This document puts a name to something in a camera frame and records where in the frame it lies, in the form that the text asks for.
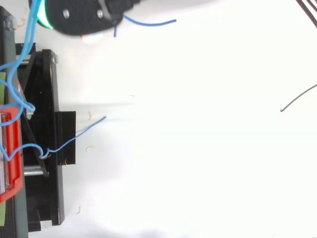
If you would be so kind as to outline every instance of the black wire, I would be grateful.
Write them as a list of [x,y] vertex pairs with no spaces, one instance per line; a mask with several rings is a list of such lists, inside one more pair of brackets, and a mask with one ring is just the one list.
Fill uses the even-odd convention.
[[284,107],[283,109],[281,109],[281,113],[282,113],[283,111],[285,111],[290,105],[292,105],[293,102],[295,102],[297,99],[299,99],[300,97],[302,97],[305,93],[311,91],[313,88],[316,88],[316,87],[317,87],[317,84],[314,85],[313,87],[307,89],[304,93],[302,93],[302,94],[299,95],[297,98],[295,98],[292,102],[290,102],[286,107]]
[[309,3],[309,5],[315,10],[315,12],[317,12],[317,7],[315,6],[315,4],[313,4],[311,0],[306,0],[306,1],[307,1],[307,2]]
[[309,9],[307,8],[307,6],[303,3],[302,0],[296,0],[296,2],[299,4],[299,6],[301,6],[301,8],[304,10],[304,12],[306,13],[306,15],[310,18],[310,20],[312,21],[312,23],[315,25],[315,27],[317,28],[317,20],[314,17],[314,15],[311,13],[311,11],[309,11]]

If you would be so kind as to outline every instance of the black plastic part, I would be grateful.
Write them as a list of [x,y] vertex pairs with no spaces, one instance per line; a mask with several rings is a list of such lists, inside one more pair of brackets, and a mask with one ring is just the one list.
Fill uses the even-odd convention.
[[39,210],[31,210],[28,212],[28,228],[29,232],[39,232],[41,230]]
[[[59,112],[56,64],[51,50],[32,53],[28,65],[18,69],[21,87],[28,102],[36,110],[31,119],[21,119],[22,141],[37,142],[46,153],[47,148],[55,149],[75,137],[76,113]],[[40,164],[49,176],[25,178],[29,231],[40,231],[40,221],[52,221],[53,226],[64,221],[64,200],[61,165],[75,163],[75,142],[69,143],[58,153],[39,160],[39,154],[32,148],[23,150],[24,166]]]
[[[28,143],[31,144],[37,144],[36,139],[33,135],[33,132],[30,128],[30,125],[28,123],[28,120],[25,116],[25,114],[23,113],[21,116],[21,127],[24,130],[24,135],[27,137],[28,139]],[[38,149],[36,149],[35,147],[32,147],[32,151],[33,151],[33,156],[37,159],[37,162],[39,163],[42,171],[43,171],[43,175],[44,177],[48,178],[49,177],[49,172],[46,169],[46,165],[44,163],[44,160],[40,159],[40,152]]]
[[25,90],[25,86],[29,80],[29,77],[30,75],[33,75],[34,74],[34,71],[36,71],[37,69],[35,68],[35,64],[34,64],[34,61],[35,61],[35,54],[36,52],[33,52],[31,54],[31,57],[29,59],[29,63],[28,65],[26,66],[25,70],[23,71],[23,76],[20,76],[18,75],[18,77],[20,78],[20,85],[21,85],[21,88],[22,90],[24,91]]
[[[57,129],[59,134],[59,147],[75,137],[76,112],[57,112]],[[59,165],[74,165],[76,163],[76,142],[73,140],[59,151]]]
[[105,0],[109,13],[118,14],[133,8],[140,0]]
[[[111,19],[99,18],[97,0],[46,0],[47,19],[54,30],[67,35],[87,35],[113,28],[123,19],[123,12]],[[63,11],[69,12],[66,19]]]
[[[24,46],[23,43],[15,44],[15,53],[17,56],[19,56],[21,54],[23,46]],[[36,45],[35,45],[35,43],[33,43],[30,54],[35,52],[35,51],[36,51]]]

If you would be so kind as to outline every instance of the screw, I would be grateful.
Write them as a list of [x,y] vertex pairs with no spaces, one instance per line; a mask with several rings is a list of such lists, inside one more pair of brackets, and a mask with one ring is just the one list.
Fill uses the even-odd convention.
[[57,55],[52,56],[52,63],[58,63],[58,56]]
[[32,118],[33,114],[34,114],[34,112],[31,112],[31,111],[29,111],[29,110],[26,110],[26,118],[27,118],[28,120],[30,120],[30,119]]
[[3,23],[5,29],[9,31],[14,31],[16,29],[17,22],[14,16],[7,16]]
[[69,11],[67,9],[63,10],[63,16],[65,17],[65,19],[69,18]]
[[97,11],[97,15],[100,19],[104,17],[103,11],[101,9]]

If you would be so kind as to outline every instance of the red component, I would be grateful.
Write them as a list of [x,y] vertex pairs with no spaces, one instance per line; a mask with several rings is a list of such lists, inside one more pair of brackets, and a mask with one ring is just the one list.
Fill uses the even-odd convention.
[[[13,119],[19,112],[18,108],[10,107],[0,110],[0,114],[5,114],[5,121]],[[7,154],[21,146],[20,119],[5,127]],[[10,186],[5,193],[0,195],[0,203],[13,197],[23,187],[22,157],[21,151],[17,152],[8,163],[8,180]]]

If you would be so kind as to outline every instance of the wood shaving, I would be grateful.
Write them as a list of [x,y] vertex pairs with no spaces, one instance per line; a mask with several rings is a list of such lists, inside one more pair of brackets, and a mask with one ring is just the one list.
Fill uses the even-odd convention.
[[79,207],[79,212],[77,212],[76,215],[78,215],[79,213],[81,213],[81,207]]
[[86,148],[86,152],[87,152],[88,150],[93,149],[93,148],[94,148],[93,146],[88,146],[88,147]]
[[95,114],[95,113],[90,113],[90,117],[89,117],[88,120],[91,120],[91,119],[93,118],[94,114]]

